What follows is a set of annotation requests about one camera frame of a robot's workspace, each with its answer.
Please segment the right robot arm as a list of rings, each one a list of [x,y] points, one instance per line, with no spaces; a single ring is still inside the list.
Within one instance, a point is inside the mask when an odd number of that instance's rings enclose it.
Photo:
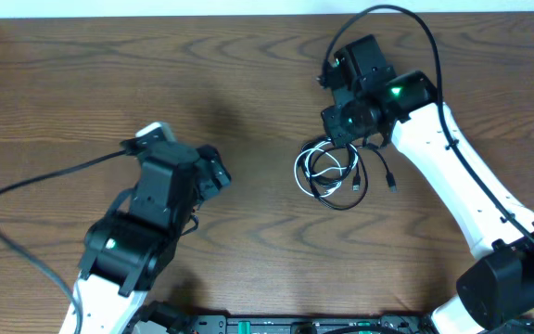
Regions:
[[[456,295],[429,316],[431,330],[505,331],[534,308],[534,212],[480,159],[424,73],[397,75],[372,35],[334,59],[324,75],[335,101],[322,112],[326,134],[339,147],[382,135],[433,187],[476,260]]]

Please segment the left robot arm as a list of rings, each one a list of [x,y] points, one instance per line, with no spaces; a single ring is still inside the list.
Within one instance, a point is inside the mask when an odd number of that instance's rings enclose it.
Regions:
[[[195,208],[230,185],[219,151],[159,138],[121,142],[141,173],[84,238],[85,250],[61,332],[122,333],[142,306],[181,236],[190,233]]]

